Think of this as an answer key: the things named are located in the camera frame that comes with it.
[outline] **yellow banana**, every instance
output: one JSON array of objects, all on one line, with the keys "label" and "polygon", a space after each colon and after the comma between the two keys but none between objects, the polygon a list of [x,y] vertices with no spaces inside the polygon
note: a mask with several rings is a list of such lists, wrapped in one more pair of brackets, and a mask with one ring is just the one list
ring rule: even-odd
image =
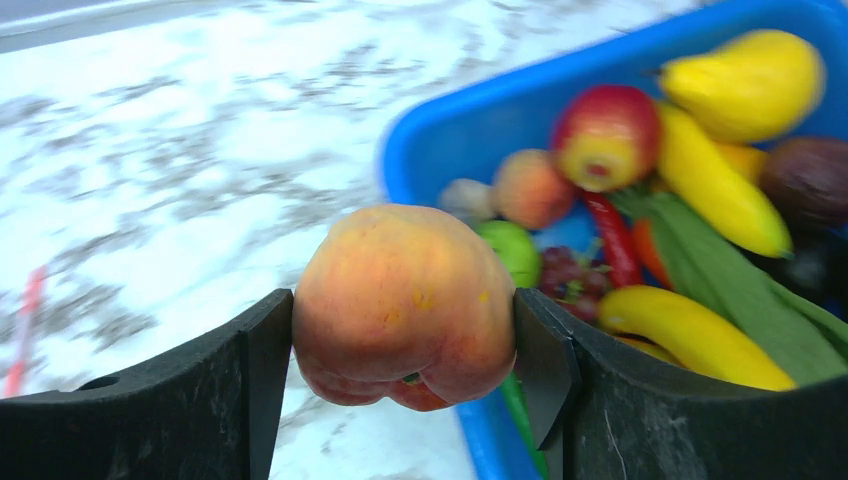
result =
[{"label": "yellow banana", "polygon": [[642,340],[636,340],[631,337],[619,337],[618,335],[613,335],[616,340],[622,343],[626,343],[636,350],[641,350],[644,353],[656,358],[657,360],[662,360],[663,362],[670,363],[672,365],[677,365],[681,367],[680,362],[677,361],[667,350],[660,347],[659,345],[654,345],[653,343],[643,342]]},{"label": "yellow banana", "polygon": [[693,372],[764,390],[795,382],[751,339],[701,304],[661,288],[635,285],[607,294],[598,322],[607,332],[649,338]]},{"label": "yellow banana", "polygon": [[757,184],[757,179],[763,171],[768,159],[768,153],[750,145],[736,143],[716,143],[718,151],[730,166],[747,178],[749,182]]},{"label": "yellow banana", "polygon": [[725,160],[680,108],[658,102],[663,145],[657,171],[724,238],[766,257],[791,253],[786,224],[769,199]]}]

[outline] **red apple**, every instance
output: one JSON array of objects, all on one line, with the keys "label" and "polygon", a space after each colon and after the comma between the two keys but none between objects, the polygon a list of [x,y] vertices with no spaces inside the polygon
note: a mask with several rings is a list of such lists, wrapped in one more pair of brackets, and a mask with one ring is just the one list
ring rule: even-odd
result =
[{"label": "red apple", "polygon": [[638,88],[593,87],[560,118],[553,138],[554,162],[584,190],[616,190],[654,168],[661,131],[653,100]]}]

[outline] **white surface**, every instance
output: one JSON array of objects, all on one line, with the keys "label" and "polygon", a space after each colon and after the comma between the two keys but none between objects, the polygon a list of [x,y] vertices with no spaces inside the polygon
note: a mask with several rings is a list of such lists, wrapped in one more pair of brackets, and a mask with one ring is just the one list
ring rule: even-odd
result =
[{"label": "white surface", "polygon": [[[408,107],[693,3],[256,1],[0,56],[0,375],[37,266],[25,389],[73,389],[294,287],[382,201],[376,142]],[[272,478],[473,478],[453,411],[329,405],[294,365],[281,426]]]}]

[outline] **lime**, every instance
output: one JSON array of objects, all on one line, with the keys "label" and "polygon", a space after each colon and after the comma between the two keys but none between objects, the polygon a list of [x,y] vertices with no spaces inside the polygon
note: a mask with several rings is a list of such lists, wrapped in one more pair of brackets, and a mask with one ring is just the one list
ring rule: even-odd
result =
[{"label": "lime", "polygon": [[536,286],[542,273],[542,257],[527,230],[505,220],[489,220],[475,230],[509,270],[516,287]]}]

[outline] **red chili pepper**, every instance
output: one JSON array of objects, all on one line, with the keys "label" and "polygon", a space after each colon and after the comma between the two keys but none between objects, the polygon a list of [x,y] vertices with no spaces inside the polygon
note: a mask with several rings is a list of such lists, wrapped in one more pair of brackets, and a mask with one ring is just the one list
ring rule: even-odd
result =
[{"label": "red chili pepper", "polygon": [[639,257],[645,269],[651,272],[651,275],[660,282],[660,285],[669,290],[674,290],[671,280],[668,278],[668,273],[665,271],[662,259],[660,259],[657,249],[654,248],[651,221],[647,217],[636,220],[631,230],[631,237],[633,238],[633,248],[636,250],[636,256]]},{"label": "red chili pepper", "polygon": [[582,191],[583,201],[601,232],[604,259],[609,264],[613,287],[642,285],[642,266],[630,236],[630,230],[618,210],[600,193]]}]

